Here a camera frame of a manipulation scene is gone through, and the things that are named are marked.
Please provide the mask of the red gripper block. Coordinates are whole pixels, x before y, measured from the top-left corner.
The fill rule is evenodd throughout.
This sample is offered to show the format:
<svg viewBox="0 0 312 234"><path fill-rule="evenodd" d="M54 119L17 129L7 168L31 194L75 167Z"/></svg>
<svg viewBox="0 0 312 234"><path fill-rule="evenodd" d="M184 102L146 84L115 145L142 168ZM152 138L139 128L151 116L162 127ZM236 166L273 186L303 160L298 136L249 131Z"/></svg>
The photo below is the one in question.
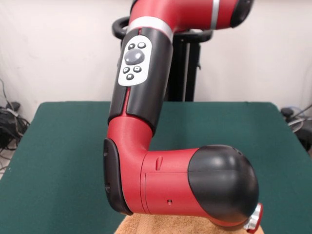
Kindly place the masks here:
<svg viewBox="0 0 312 234"><path fill-rule="evenodd" d="M256 232L260 226L263 216L263 204L258 203L252 215L245 222L245 230L247 232Z"/></svg>

